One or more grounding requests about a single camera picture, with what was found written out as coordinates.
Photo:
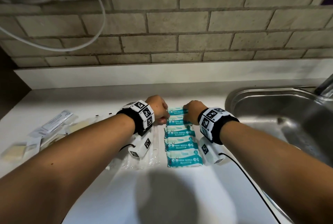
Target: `wristband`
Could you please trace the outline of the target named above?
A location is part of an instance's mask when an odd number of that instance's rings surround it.
[[[146,102],[139,100],[131,102],[125,106],[117,114],[126,114],[133,119],[135,123],[134,133],[143,136],[155,121],[154,111]]]
[[[198,116],[200,132],[210,141],[223,145],[220,140],[221,128],[229,121],[237,121],[231,113],[219,107],[205,109]]]

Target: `black cable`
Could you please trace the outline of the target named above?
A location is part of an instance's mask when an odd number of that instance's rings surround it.
[[[133,144],[127,144],[127,145],[123,146],[123,147],[119,150],[119,152],[120,152],[123,148],[125,148],[125,147],[127,147],[127,146],[132,146],[133,148],[135,148],[135,145],[133,145]]]
[[[252,186],[255,188],[255,190],[257,191],[257,193],[261,197],[262,201],[265,203],[265,205],[268,207],[268,209],[270,210],[270,212],[273,214],[273,216],[276,219],[277,223],[281,224],[281,222],[279,221],[279,219],[277,218],[277,216],[274,214],[273,210],[269,207],[269,205],[267,204],[267,202],[265,201],[265,199],[263,198],[263,196],[261,195],[261,193],[258,191],[258,189],[256,188],[256,186],[253,184],[253,182],[248,177],[248,175],[245,173],[245,171],[242,169],[242,167],[240,167],[240,165],[235,160],[233,160],[230,156],[228,156],[227,154],[219,153],[219,156],[221,156],[221,155],[225,155],[226,157],[228,157],[231,161],[233,161],[239,167],[239,169],[243,172],[243,174],[247,177],[247,179],[250,181],[250,183],[252,184]]]

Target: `mini wipes pack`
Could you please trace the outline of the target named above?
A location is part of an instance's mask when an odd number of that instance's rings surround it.
[[[165,151],[168,167],[202,166],[202,157],[198,144],[194,142],[195,132],[189,121],[184,121],[186,109],[182,107],[169,108],[170,118],[164,132]]]

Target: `white cable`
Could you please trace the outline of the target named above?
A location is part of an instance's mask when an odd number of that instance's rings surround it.
[[[98,33],[89,41],[89,42],[86,42],[82,45],[79,45],[79,46],[76,46],[76,47],[72,47],[72,48],[66,48],[66,49],[59,49],[59,48],[52,48],[52,47],[47,47],[47,46],[42,46],[42,45],[39,45],[39,44],[35,44],[33,42],[29,42],[27,40],[24,40],[22,39],[21,37],[18,37],[10,32],[8,32],[6,29],[2,28],[0,26],[0,30],[4,33],[6,33],[7,35],[15,38],[16,40],[19,40],[21,42],[24,42],[26,44],[29,44],[31,46],[34,46],[36,48],[39,48],[39,49],[45,49],[45,50],[49,50],[49,51],[56,51],[56,52],[67,52],[67,51],[74,51],[74,50],[78,50],[78,49],[82,49],[90,44],[92,44],[94,41],[96,41],[96,39],[100,36],[100,34],[102,33],[103,29],[104,29],[104,26],[105,26],[105,20],[106,20],[106,15],[105,15],[105,9],[104,9],[104,6],[103,6],[103,3],[102,3],[102,0],[98,0],[98,2],[100,3],[101,5],[101,8],[102,8],[102,12],[103,12],[103,24],[100,28],[100,30],[98,31]]]

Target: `stainless steel sink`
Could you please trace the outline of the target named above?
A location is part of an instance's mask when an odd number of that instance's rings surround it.
[[[333,167],[333,112],[316,95],[293,88],[245,90],[231,93],[225,108]]]

